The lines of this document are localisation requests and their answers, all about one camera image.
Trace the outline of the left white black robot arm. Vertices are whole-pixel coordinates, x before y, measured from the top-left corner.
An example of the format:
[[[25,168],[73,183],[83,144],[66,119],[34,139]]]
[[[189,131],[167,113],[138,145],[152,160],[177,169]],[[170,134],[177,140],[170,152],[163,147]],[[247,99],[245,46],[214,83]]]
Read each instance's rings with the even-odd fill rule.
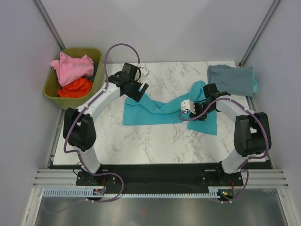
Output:
[[[97,138],[95,120],[112,102],[123,95],[139,102],[149,87],[144,83],[148,74],[149,70],[145,67],[124,63],[121,71],[106,76],[104,85],[87,102],[76,109],[68,108],[65,111],[63,151],[77,154],[91,184],[99,185],[103,181],[103,173],[98,171],[101,163],[94,148]]]

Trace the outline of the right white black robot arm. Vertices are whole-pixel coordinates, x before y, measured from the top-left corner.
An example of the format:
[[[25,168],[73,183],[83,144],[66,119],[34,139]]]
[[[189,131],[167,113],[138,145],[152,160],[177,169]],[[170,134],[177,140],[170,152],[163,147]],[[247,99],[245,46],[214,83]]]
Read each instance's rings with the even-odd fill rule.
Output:
[[[189,113],[192,121],[205,121],[209,113],[217,111],[226,115],[235,124],[234,149],[229,156],[220,161],[208,179],[220,185],[227,185],[232,178],[240,175],[240,170],[251,159],[263,159],[271,149],[269,118],[264,112],[245,108],[231,98],[229,92],[218,91],[214,83],[203,87],[204,101],[185,100],[181,110]]]

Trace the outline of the turquoise t shirt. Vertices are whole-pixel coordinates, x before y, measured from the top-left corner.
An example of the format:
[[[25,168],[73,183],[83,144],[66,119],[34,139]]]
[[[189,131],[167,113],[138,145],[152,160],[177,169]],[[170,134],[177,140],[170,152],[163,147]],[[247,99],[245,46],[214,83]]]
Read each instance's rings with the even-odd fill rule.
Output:
[[[181,112],[181,102],[191,100],[202,103],[205,100],[204,81],[193,83],[190,91],[167,103],[152,100],[146,93],[139,102],[131,98],[125,100],[123,112],[123,126],[161,125],[182,123],[178,118]],[[187,128],[193,131],[217,136],[217,112],[208,114],[205,121],[189,121]]]

